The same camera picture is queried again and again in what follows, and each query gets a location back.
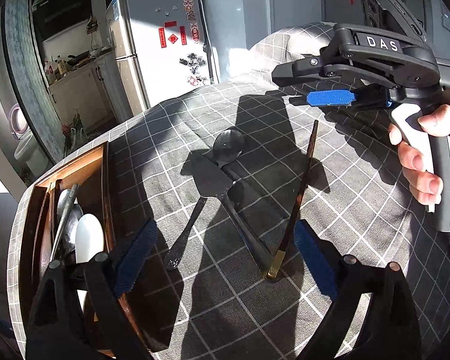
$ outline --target wooden utensil tray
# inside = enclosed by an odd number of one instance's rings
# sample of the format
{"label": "wooden utensil tray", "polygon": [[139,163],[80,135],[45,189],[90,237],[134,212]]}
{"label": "wooden utensil tray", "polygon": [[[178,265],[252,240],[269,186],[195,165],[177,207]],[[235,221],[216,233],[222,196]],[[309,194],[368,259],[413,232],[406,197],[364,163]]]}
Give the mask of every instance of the wooden utensil tray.
{"label": "wooden utensil tray", "polygon": [[[71,188],[73,184],[79,184],[77,199],[84,214],[95,215],[102,224],[105,251],[111,251],[116,243],[109,193],[108,142],[105,142],[46,176],[31,192],[19,262],[19,300],[25,329],[38,284],[50,261],[53,234],[58,227],[58,198],[62,190]],[[156,332],[148,331],[150,324],[146,321],[137,322],[128,304],[128,296],[123,294],[118,302],[140,340],[151,348],[157,343],[153,338]],[[94,347],[113,355],[101,338],[89,298],[85,301],[84,320]]]}

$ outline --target plaid tablecloth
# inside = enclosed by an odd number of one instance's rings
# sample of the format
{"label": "plaid tablecloth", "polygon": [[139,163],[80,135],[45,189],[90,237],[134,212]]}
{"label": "plaid tablecloth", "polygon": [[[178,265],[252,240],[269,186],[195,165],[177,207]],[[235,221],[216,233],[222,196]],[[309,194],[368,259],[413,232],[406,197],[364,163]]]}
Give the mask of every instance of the plaid tablecloth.
{"label": "plaid tablecloth", "polygon": [[[287,224],[317,119],[317,161],[301,217],[342,254],[354,254],[373,266],[389,261],[401,265],[413,292],[425,352],[450,326],[447,239],[433,229],[431,216],[408,191],[388,142],[387,113],[300,105],[303,93],[348,89],[360,82],[337,79],[287,88],[271,83],[274,66],[317,55],[332,31],[328,23],[281,30],[250,51],[254,68],[249,73],[162,102],[64,160],[109,140],[120,202],[114,215],[130,231],[150,216],[158,223],[159,240],[139,279],[144,312],[157,318],[169,339],[168,349],[155,358],[294,359],[331,304],[294,245],[283,265],[284,277],[264,281],[216,199],[207,201],[195,223],[178,270],[164,270],[162,258],[199,198],[190,153],[211,156],[216,136],[232,126],[244,134],[246,147],[237,161],[224,167],[237,181],[229,196],[272,254]],[[29,195],[30,190],[19,206],[8,260],[10,312],[21,348],[25,334],[14,276],[20,243],[13,240],[21,239]],[[367,304],[365,295],[340,353],[353,347]]]}

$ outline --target cabinet handle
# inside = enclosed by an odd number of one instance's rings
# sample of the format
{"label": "cabinet handle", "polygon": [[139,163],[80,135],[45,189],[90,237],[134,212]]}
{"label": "cabinet handle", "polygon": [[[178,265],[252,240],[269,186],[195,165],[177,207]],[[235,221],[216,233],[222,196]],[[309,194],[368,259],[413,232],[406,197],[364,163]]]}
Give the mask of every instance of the cabinet handle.
{"label": "cabinet handle", "polygon": [[100,78],[101,74],[100,74],[99,72],[100,72],[100,68],[99,68],[99,67],[96,67],[96,68],[95,68],[95,73],[96,73],[96,75],[97,75],[97,78],[98,78],[99,81],[102,81],[102,79]]}
{"label": "cabinet handle", "polygon": [[102,81],[104,80],[104,77],[102,76],[102,71],[100,69],[100,66],[98,67],[98,73],[100,74],[100,78],[102,79]]}

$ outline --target finger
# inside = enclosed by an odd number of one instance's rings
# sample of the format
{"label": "finger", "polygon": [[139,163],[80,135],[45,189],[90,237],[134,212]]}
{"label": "finger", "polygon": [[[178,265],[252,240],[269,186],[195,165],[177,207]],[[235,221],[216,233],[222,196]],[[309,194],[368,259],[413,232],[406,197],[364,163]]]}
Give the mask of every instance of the finger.
{"label": "finger", "polygon": [[421,152],[404,141],[398,145],[398,158],[405,168],[420,172],[425,171],[425,164],[423,163],[423,155]]}
{"label": "finger", "polygon": [[413,185],[410,185],[409,188],[413,197],[416,198],[420,204],[425,206],[428,206],[429,204],[440,204],[442,201],[441,195],[432,195],[431,193],[421,192]]}
{"label": "finger", "polygon": [[430,115],[418,118],[423,130],[435,137],[450,135],[450,105],[444,104]]}
{"label": "finger", "polygon": [[388,136],[392,145],[398,145],[402,141],[402,133],[393,123],[388,126]]}
{"label": "finger", "polygon": [[403,175],[417,191],[432,195],[440,195],[443,191],[442,179],[437,175],[407,168],[403,168]]}

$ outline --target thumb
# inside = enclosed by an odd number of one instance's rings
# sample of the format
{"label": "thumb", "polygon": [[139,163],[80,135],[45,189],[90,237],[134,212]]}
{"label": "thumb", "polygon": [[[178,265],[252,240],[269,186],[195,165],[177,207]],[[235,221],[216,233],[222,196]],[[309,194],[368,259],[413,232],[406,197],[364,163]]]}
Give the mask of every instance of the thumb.
{"label": "thumb", "polygon": [[418,118],[423,130],[434,137],[450,135],[450,105],[444,104],[430,115]]}

